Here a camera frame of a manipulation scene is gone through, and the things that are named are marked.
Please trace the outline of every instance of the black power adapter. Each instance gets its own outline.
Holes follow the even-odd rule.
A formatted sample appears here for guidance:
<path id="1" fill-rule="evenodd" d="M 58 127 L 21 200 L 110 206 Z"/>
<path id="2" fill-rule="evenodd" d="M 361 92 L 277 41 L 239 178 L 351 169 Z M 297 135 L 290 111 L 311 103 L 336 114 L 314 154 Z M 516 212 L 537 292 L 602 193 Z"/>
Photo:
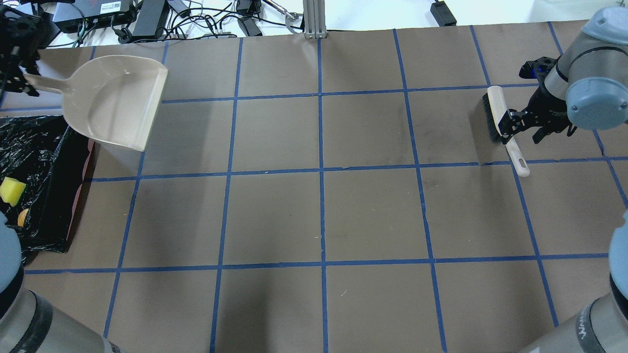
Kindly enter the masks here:
<path id="1" fill-rule="evenodd" d="M 144 1 L 142 3 L 142 10 L 139 12 L 138 19 L 135 22 L 133 35 L 126 38 L 124 36 L 126 33 L 122 33 L 121 36 L 116 32 L 118 37 L 121 38 L 120 42 L 140 39 L 159 39 L 165 29 L 168 12 L 170 12 L 168 4 L 166 4 L 166 0 Z"/>
<path id="2" fill-rule="evenodd" d="M 456 22 L 458 22 L 456 21 L 456 17 L 453 17 L 452 12 L 449 10 L 449 7 L 447 7 L 447 4 L 445 4 L 444 1 L 436 0 L 433 2 L 430 12 L 432 13 L 432 16 L 434 16 L 438 25 L 441 27 L 455 26 Z"/>
<path id="3" fill-rule="evenodd" d="M 262 36 L 262 31 L 257 27 L 255 22 L 253 22 L 253 18 L 244 16 L 238 19 L 238 24 L 240 24 L 240 29 L 244 32 L 247 37 L 255 37 Z"/>

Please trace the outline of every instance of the power cord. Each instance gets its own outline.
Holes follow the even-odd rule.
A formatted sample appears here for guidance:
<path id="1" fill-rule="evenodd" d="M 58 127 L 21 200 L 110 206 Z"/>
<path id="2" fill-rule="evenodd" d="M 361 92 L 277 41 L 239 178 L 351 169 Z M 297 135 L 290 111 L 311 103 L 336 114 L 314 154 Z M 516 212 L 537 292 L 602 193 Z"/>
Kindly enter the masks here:
<path id="1" fill-rule="evenodd" d="M 224 20 L 225 20 L 225 19 L 227 19 L 227 18 L 232 17 L 232 16 L 229 16 L 229 15 L 239 14 L 239 13 L 238 13 L 238 12 L 236 12 L 236 11 L 229 11 L 229 10 L 226 10 L 226 8 L 225 8 L 225 9 L 217 9 L 217 8 L 190 8 L 190 9 L 188 9 L 188 10 L 190 10 L 190 11 L 191 11 L 191 10 L 210 10 L 210 11 L 220 11 L 221 13 L 223 13 L 223 12 L 224 12 L 224 13 L 227 13 L 228 15 L 225 15 L 225 16 L 223 16 L 220 20 L 218 20 L 219 28 L 220 28 L 220 23 L 221 23 L 222 21 L 224 21 Z M 174 20 L 176 20 L 177 18 L 179 18 L 179 17 L 181 16 L 181 13 L 182 13 L 182 12 L 177 13 L 177 14 L 176 14 L 176 15 L 172 18 L 172 22 L 174 22 Z M 268 19 L 265 19 L 265 18 L 262 18 L 262 17 L 259 17 L 259 16 L 248 16 L 248 17 L 253 18 L 253 19 L 257 19 L 257 20 L 262 21 L 262 22 L 266 22 L 266 23 L 270 23 L 270 24 L 275 24 L 275 25 L 277 25 L 277 26 L 282 26 L 282 27 L 286 26 L 286 24 L 285 24 L 285 23 L 273 22 L 273 21 L 270 21 L 270 20 L 268 20 Z M 291 27 L 292 27 L 292 28 L 294 28 L 294 29 L 296 29 L 296 30 L 300 30 L 300 29 L 301 29 L 300 27 L 296 27 L 296 26 L 291 26 Z"/>
<path id="2" fill-rule="evenodd" d="M 83 36 L 85 35 L 85 27 L 87 27 L 87 18 L 85 18 L 85 14 L 83 13 L 81 9 L 79 9 L 78 6 L 74 4 L 70 4 L 70 5 L 72 5 L 72 7 L 78 11 L 81 17 L 81 22 L 78 24 L 78 27 L 77 27 L 77 39 L 72 44 L 72 48 L 78 48 L 79 46 L 83 44 L 83 41 L 84 41 Z"/>
<path id="3" fill-rule="evenodd" d="M 233 33 L 217 33 L 215 35 L 207 34 L 207 35 L 202 35 L 200 37 L 194 37 L 194 38 L 138 39 L 138 40 L 132 41 L 131 43 L 146 43 L 146 42 L 153 42 L 153 41 L 171 41 L 171 40 L 197 40 L 197 39 L 210 38 L 210 37 L 237 38 L 237 36 Z"/>
<path id="4" fill-rule="evenodd" d="M 115 22 L 116 22 L 116 15 L 113 15 L 111 16 L 111 24 L 109 25 L 109 27 L 111 27 L 111 29 L 114 30 L 114 33 L 118 37 L 118 43 L 120 44 L 130 43 L 133 40 L 133 34 L 131 33 L 131 30 L 129 30 L 129 26 L 122 27 L 121 29 L 118 30 L 114 28 Z"/>
<path id="5" fill-rule="evenodd" d="M 220 9 L 218 13 L 214 14 L 214 15 L 209 15 L 209 14 L 204 14 L 203 10 L 201 9 L 201 12 L 199 14 L 195 14 L 195 15 L 188 15 L 185 19 L 181 20 L 176 26 L 174 24 L 175 20 L 177 19 L 177 17 L 181 16 L 181 13 L 174 13 L 173 15 L 171 15 L 170 20 L 168 21 L 168 28 L 165 28 L 166 31 L 166 36 L 170 35 L 170 33 L 174 32 L 177 37 L 179 38 L 185 38 L 187 37 L 186 34 L 182 33 L 182 26 L 185 26 L 187 24 L 195 24 L 201 28 L 206 28 L 208 29 L 210 32 L 212 32 L 212 34 L 214 35 L 214 29 L 217 30 L 218 26 L 217 26 L 217 22 L 214 19 L 214 17 L 217 17 L 218 15 L 220 15 L 221 13 L 223 13 L 224 11 L 226 11 L 228 8 L 230 8 L 231 6 L 233 6 L 234 2 L 231 2 L 229 5 L 225 6 L 225 8 Z M 183 12 L 190 12 L 191 11 L 189 9 L 184 10 Z M 204 21 L 205 22 L 205 26 L 201 23 L 199 24 L 197 21 Z"/>

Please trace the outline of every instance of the white brush handle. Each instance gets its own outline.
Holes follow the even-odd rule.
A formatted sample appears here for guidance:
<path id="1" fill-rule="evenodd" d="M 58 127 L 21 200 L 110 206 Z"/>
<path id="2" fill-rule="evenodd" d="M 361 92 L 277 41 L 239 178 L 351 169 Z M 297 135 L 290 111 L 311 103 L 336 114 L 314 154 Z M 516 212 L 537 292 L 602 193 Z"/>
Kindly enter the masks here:
<path id="1" fill-rule="evenodd" d="M 498 128 L 499 121 L 508 110 L 506 98 L 504 97 L 504 90 L 502 90 L 502 87 L 499 86 L 491 86 L 487 91 L 489 93 L 490 110 L 493 115 L 493 123 L 495 124 L 497 132 L 501 135 L 501 131 L 499 131 Z M 530 175 L 528 163 L 521 153 L 519 145 L 517 144 L 517 141 L 514 140 L 514 137 L 506 143 L 506 151 L 512 160 L 512 164 L 514 165 L 514 169 L 517 171 L 517 175 L 520 177 L 527 177 Z"/>

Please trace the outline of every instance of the electronic device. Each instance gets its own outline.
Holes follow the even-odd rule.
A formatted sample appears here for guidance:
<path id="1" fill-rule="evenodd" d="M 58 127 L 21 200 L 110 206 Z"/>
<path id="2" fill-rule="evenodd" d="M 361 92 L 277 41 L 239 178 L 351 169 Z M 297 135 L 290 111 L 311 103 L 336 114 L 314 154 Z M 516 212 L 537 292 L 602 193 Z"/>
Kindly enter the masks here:
<path id="1" fill-rule="evenodd" d="M 159 39 L 166 26 L 166 19 L 171 1 L 150 0 L 142 4 L 142 10 L 138 14 L 131 40 Z"/>
<path id="2" fill-rule="evenodd" d="M 191 13 L 190 8 L 187 7 L 181 0 L 168 0 L 168 6 L 170 6 L 172 11 L 178 13 L 181 18 L 186 18 Z"/>
<path id="3" fill-rule="evenodd" d="M 76 33 L 83 17 L 88 28 L 104 28 L 112 24 L 112 18 L 114 26 L 131 23 L 136 13 L 133 0 L 76 0 L 74 4 L 57 4 L 53 22 L 64 33 Z"/>
<path id="4" fill-rule="evenodd" d="M 251 17 L 258 16 L 260 11 L 262 11 L 261 0 L 238 0 L 235 5 L 235 11 L 242 15 L 237 23 L 246 36 L 255 37 L 263 35 L 262 31 Z"/>
<path id="5" fill-rule="evenodd" d="M 456 17 L 453 17 L 451 10 L 449 10 L 449 7 L 444 1 L 436 0 L 433 2 L 430 7 L 430 12 L 440 27 L 455 26 L 458 22 Z"/>

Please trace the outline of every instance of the brush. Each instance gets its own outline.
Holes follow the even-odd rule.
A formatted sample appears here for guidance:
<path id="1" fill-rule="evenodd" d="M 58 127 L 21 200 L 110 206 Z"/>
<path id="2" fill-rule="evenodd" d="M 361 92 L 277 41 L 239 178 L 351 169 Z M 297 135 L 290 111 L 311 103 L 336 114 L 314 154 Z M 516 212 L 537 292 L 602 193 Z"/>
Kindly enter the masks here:
<path id="1" fill-rule="evenodd" d="M 508 110 L 502 87 L 489 87 L 487 93 L 482 97 L 482 102 L 484 103 L 484 112 L 486 113 L 487 125 L 489 127 L 490 140 L 493 142 L 503 141 L 504 138 L 497 128 L 499 119 L 503 116 L 503 113 L 498 116 L 494 115 L 495 112 L 499 114 L 500 112 L 506 112 Z M 523 154 L 519 149 L 519 145 L 517 145 L 517 141 L 515 141 L 514 138 L 511 138 L 505 146 L 508 156 L 510 156 L 512 164 L 517 171 L 517 175 L 520 177 L 527 177 L 530 175 L 530 169 L 528 168 L 526 159 L 523 157 Z"/>

